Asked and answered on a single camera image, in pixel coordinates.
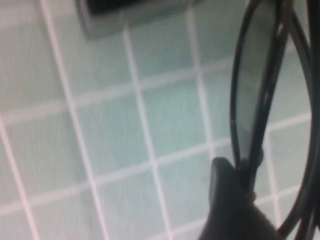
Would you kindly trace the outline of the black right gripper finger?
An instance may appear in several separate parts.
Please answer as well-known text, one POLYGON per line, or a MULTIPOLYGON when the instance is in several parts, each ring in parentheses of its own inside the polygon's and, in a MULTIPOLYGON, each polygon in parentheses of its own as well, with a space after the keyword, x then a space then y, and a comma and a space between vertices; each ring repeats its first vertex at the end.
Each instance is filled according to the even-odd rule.
POLYGON ((224 157, 212 160, 209 214, 200 240, 281 240, 275 227, 243 190, 235 168, 224 157))

